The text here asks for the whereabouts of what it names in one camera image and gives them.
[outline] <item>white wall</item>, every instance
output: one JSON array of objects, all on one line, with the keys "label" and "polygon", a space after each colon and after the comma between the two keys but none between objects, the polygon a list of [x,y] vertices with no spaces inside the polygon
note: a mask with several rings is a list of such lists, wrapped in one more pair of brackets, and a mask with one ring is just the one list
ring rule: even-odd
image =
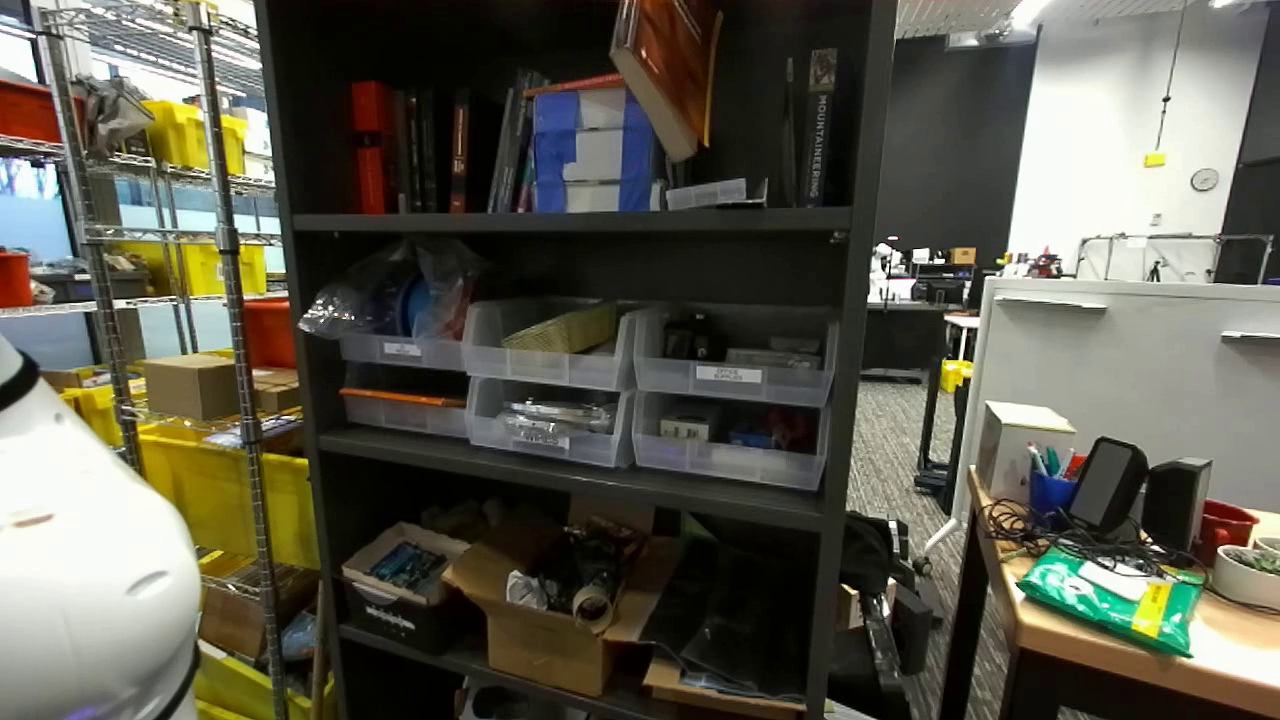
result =
[{"label": "white wall", "polygon": [[[1079,235],[1221,233],[1250,120],[1265,8],[1194,8],[1165,123],[1165,167],[1144,167],[1168,79],[1175,12],[1106,24],[1050,24],[1040,35],[1009,250]],[[1189,174],[1217,167],[1217,191]]]}]

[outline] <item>shelf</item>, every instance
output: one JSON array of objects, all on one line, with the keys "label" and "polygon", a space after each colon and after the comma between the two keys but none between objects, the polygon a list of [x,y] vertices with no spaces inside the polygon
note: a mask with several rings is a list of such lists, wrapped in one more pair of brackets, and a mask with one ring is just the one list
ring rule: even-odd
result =
[{"label": "shelf", "polygon": [[0,35],[35,38],[33,24],[0,14]]},{"label": "shelf", "polygon": [[328,214],[299,213],[296,233],[443,233],[443,235],[566,235],[566,233],[617,233],[617,235],[669,235],[669,233],[731,233],[731,235],[822,235],[849,233],[854,207],[725,207],[725,213],[645,213],[645,214],[519,214],[519,213],[416,213],[416,214]]},{"label": "shelf", "polygon": [[[181,305],[176,294],[137,294],[137,301],[116,301],[116,308],[174,308]],[[0,308],[0,321],[35,321],[35,315],[83,315],[98,313],[98,301],[79,305],[30,305],[30,308]]]},{"label": "shelf", "polygon": [[66,149],[48,139],[0,135],[0,155],[56,161]]},{"label": "shelf", "polygon": [[506,682],[511,693],[526,693],[526,695],[577,703],[577,708],[599,711],[599,715],[621,715],[621,720],[675,715],[672,703],[659,703],[659,699],[645,695],[645,688],[637,681],[617,681],[606,695],[572,695],[572,693],[544,688],[544,682],[533,682],[526,674],[510,674],[510,671],[489,668],[482,647],[451,647],[451,652],[431,655],[431,652],[374,635],[374,633],[363,633],[356,624],[342,624],[342,635],[347,645],[363,645],[363,647],[378,647],[378,652],[388,652],[388,655],[402,655],[402,659],[411,659],[411,663],[475,674],[475,681],[489,681],[489,682]]},{"label": "shelf", "polygon": [[822,532],[829,523],[822,494],[781,493],[761,485],[730,485],[711,477],[672,477],[641,466],[586,466],[536,456],[489,453],[455,440],[402,434],[378,426],[342,426],[322,434],[322,453],[489,477],[500,485],[529,485],[582,494],[621,494],[656,509],[708,513],[725,521],[751,521],[773,528]]},{"label": "shelf", "polygon": [[[181,170],[181,167],[170,167],[170,165],[157,165],[151,155],[111,155],[111,161],[83,161],[89,167],[100,167],[100,170],[123,170],[123,174],[159,174],[159,181],[174,181],[174,185],[214,185],[209,170]],[[251,174],[233,174],[233,191],[276,191],[274,181],[251,181]]]}]

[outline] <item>plastic storage drawer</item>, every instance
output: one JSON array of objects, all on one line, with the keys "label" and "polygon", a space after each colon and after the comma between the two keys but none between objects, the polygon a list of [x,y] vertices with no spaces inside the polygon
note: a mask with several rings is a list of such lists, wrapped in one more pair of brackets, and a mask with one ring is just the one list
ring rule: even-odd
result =
[{"label": "plastic storage drawer", "polygon": [[816,493],[829,466],[833,416],[822,411],[816,453],[773,453],[704,440],[656,434],[659,395],[637,395],[631,453],[637,466],[719,477],[740,485],[767,485],[789,493]]},{"label": "plastic storage drawer", "polygon": [[519,401],[519,382],[506,381],[475,381],[469,401],[469,440],[482,448],[526,453],[526,456],[553,456],[566,465],[597,465],[597,466],[630,466],[630,421],[631,395],[617,395],[614,434],[606,432],[567,432],[561,440],[529,440],[500,421],[506,404]]},{"label": "plastic storage drawer", "polygon": [[506,336],[549,321],[556,313],[586,308],[586,305],[540,305],[540,301],[506,301],[506,305],[474,305],[469,313],[469,341],[466,341],[466,369],[469,374],[489,381],[519,381],[519,382],[561,382],[561,388],[597,388],[621,391],[630,388],[631,373],[631,323],[637,315],[626,313],[617,328],[614,350],[592,354],[566,354],[566,350],[510,350]]},{"label": "plastic storage drawer", "polygon": [[708,305],[730,342],[764,348],[767,336],[811,336],[824,341],[824,369],[750,369],[750,365],[701,365],[663,361],[669,308],[637,313],[637,388],[663,395],[719,395],[745,404],[798,404],[824,407],[842,361],[842,323],[824,308],[751,308],[751,305]]},{"label": "plastic storage drawer", "polygon": [[391,426],[416,434],[469,434],[466,407],[439,407],[428,395],[343,388],[347,425]]},{"label": "plastic storage drawer", "polygon": [[443,373],[466,369],[462,341],[431,341],[431,336],[347,336],[343,361],[391,365],[391,369],[443,369]]}]

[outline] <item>plastic container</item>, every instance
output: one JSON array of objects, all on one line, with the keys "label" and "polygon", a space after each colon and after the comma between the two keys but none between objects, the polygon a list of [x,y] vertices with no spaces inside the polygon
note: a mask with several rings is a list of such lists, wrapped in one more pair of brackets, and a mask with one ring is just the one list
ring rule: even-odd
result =
[{"label": "plastic container", "polygon": [[342,388],[342,395],[347,404],[347,425],[469,440],[469,407],[439,407],[428,395],[367,388]]},{"label": "plastic container", "polygon": [[[325,711],[335,715],[335,681],[325,682]],[[197,711],[200,720],[228,720],[228,715],[274,715],[274,681],[251,663],[214,647],[200,641],[200,671],[197,671]],[[313,695],[288,693],[288,720],[313,720]]]},{"label": "plastic container", "polygon": [[567,432],[561,440],[529,440],[500,421],[500,411],[526,395],[533,395],[533,391],[519,382],[475,381],[474,395],[469,395],[469,440],[482,448],[553,456],[566,465],[597,465],[597,466],[630,466],[631,465],[631,453],[630,453],[631,395],[630,391],[617,395],[614,434]]},{"label": "plastic container", "polygon": [[[157,161],[181,170],[209,170],[203,110],[197,102],[144,100],[144,110],[151,117],[148,143]],[[245,174],[245,135],[248,120],[226,117],[228,174]]]},{"label": "plastic container", "polygon": [[751,308],[751,305],[701,305],[730,348],[767,348],[773,336],[811,336],[824,342],[822,369],[751,369],[751,365],[701,365],[663,354],[663,323],[672,308],[637,313],[637,388],[663,395],[719,395],[745,404],[798,404],[824,407],[836,382],[842,323],[829,308]]},{"label": "plastic container", "polygon": [[738,448],[708,440],[672,440],[656,432],[663,395],[637,395],[631,453],[637,466],[686,470],[686,477],[719,477],[740,485],[767,485],[789,493],[816,493],[824,485],[833,416],[822,411],[816,453],[773,453],[773,448]]},{"label": "plastic container", "polygon": [[288,294],[248,301],[245,341],[248,341],[251,369],[296,369]]},{"label": "plastic container", "polygon": [[[200,548],[226,548],[233,557],[256,551],[240,453],[164,440],[151,432],[144,432],[142,442],[148,485],[184,513]],[[307,459],[265,453],[265,477],[276,560],[294,566],[322,566]]]},{"label": "plastic container", "polygon": [[33,305],[33,258],[30,250],[0,250],[0,308]]},{"label": "plastic container", "polygon": [[391,365],[391,369],[466,369],[462,341],[431,341],[431,336],[347,336],[343,341],[347,365]]},{"label": "plastic container", "polygon": [[116,425],[116,391],[111,382],[98,388],[66,388],[66,404],[100,434],[104,442],[122,448],[122,425]]},{"label": "plastic container", "polygon": [[1066,477],[1046,477],[1033,466],[1033,523],[1054,523],[1057,517],[1066,517],[1077,501],[1077,478]]},{"label": "plastic container", "polygon": [[[170,268],[159,238],[122,238],[116,247],[148,268],[148,285],[157,293],[176,293],[176,268]],[[176,247],[190,294],[228,294],[215,238],[181,238],[174,247]],[[245,285],[245,294],[268,293],[268,245],[240,238],[240,285]]]},{"label": "plastic container", "polygon": [[474,305],[466,333],[466,369],[469,374],[489,381],[519,381],[519,382],[561,382],[561,388],[597,388],[621,391],[631,382],[631,323],[626,313],[614,348],[592,354],[566,350],[510,350],[506,336],[540,323],[556,313],[586,305],[544,305],[544,301],[506,301],[506,305]]},{"label": "plastic container", "polygon": [[0,135],[61,143],[48,87],[30,79],[0,79]]}]

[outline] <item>cardboard box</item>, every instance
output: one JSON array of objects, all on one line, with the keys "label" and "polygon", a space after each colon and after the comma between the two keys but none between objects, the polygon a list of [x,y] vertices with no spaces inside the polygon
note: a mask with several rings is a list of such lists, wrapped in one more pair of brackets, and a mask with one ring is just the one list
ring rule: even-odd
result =
[{"label": "cardboard box", "polygon": [[299,388],[296,373],[286,373],[286,369],[256,369],[251,395],[256,395],[256,411],[268,411],[268,416],[279,416],[279,411],[303,404],[303,388]]},{"label": "cardboard box", "polygon": [[725,695],[708,688],[679,682],[679,668],[663,655],[651,655],[645,671],[645,688],[656,699],[690,703],[697,715],[751,715],[751,720],[802,720],[806,703],[778,695]]},{"label": "cardboard box", "polygon": [[975,264],[975,247],[954,247],[954,264]]},{"label": "cardboard box", "polygon": [[975,448],[975,477],[996,501],[1028,503],[1033,448],[1071,456],[1077,426],[1040,404],[990,401]]},{"label": "cardboard box", "polygon": [[238,416],[238,365],[226,354],[170,354],[148,361],[151,416],[219,421]]},{"label": "cardboard box", "polygon": [[[251,591],[251,560],[215,557],[203,566],[200,641],[256,663],[268,652],[268,614]],[[317,601],[317,573],[276,562],[279,627]]]},{"label": "cardboard box", "polygon": [[617,612],[610,627],[587,627],[561,612],[540,612],[526,604],[510,604],[506,586],[511,566],[519,566],[519,551],[511,535],[506,535],[496,551],[489,545],[474,545],[466,557],[448,562],[448,585],[462,586],[474,604],[482,604],[489,624],[489,663],[496,671],[529,674],[536,682],[553,682],[582,695],[606,695],[614,659],[626,645],[641,645],[641,633],[659,601],[663,580],[679,560],[679,539],[647,539],[631,560],[626,586],[617,591]]},{"label": "cardboard box", "polygon": [[469,551],[466,539],[451,539],[416,523],[391,523],[343,562],[343,591],[352,604],[352,621],[367,633],[407,641],[425,652],[443,652],[466,624],[466,612],[451,601],[451,586],[443,585],[443,566],[428,591],[411,591],[374,577],[374,566],[402,545],[416,545],[443,560]]}]

